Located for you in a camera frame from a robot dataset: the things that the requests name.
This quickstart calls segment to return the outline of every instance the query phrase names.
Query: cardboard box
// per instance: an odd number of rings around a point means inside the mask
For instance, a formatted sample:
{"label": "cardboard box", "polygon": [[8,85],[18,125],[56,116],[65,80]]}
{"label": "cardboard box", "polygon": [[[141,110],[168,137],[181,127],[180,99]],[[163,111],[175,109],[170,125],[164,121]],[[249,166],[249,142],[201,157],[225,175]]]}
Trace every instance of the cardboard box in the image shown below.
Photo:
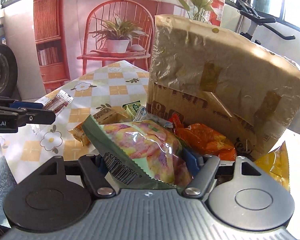
{"label": "cardboard box", "polygon": [[147,108],[227,136],[240,155],[267,153],[300,107],[300,68],[243,36],[156,16]]}

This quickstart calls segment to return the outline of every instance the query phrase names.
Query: barcode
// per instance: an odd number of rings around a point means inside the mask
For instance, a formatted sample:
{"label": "barcode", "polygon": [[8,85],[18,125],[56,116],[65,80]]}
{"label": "barcode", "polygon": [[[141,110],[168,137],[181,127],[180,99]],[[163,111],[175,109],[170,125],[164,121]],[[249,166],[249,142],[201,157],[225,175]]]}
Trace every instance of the barcode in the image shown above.
{"label": "barcode", "polygon": [[125,185],[129,185],[136,177],[136,174],[126,170],[125,167],[117,161],[110,158],[107,154],[103,157],[106,166],[113,177],[123,182]]}

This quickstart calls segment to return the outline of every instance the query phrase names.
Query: tire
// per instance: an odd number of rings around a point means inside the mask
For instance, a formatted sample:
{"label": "tire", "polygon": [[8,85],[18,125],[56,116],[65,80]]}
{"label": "tire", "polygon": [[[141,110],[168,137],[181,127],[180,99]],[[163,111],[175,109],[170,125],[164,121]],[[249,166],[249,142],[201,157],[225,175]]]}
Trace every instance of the tire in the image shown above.
{"label": "tire", "polygon": [[3,44],[0,44],[0,69],[3,71],[0,77],[0,96],[11,97],[17,86],[18,65],[12,50]]}

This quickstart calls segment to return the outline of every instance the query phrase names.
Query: bookshelf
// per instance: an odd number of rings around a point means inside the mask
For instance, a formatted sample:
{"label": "bookshelf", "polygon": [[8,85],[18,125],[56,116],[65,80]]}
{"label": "bookshelf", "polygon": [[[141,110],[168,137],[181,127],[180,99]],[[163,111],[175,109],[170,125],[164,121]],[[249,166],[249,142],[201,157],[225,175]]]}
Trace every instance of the bookshelf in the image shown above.
{"label": "bookshelf", "polygon": [[63,25],[63,0],[34,0],[34,37],[46,90],[70,80]]}

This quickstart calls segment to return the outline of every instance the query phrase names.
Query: white flower pot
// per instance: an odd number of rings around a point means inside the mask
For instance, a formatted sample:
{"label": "white flower pot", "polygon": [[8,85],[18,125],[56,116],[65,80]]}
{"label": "white flower pot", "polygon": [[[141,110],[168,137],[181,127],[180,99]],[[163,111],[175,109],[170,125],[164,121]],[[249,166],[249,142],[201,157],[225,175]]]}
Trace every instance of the white flower pot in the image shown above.
{"label": "white flower pot", "polygon": [[127,50],[129,40],[106,40],[108,52],[124,53]]}

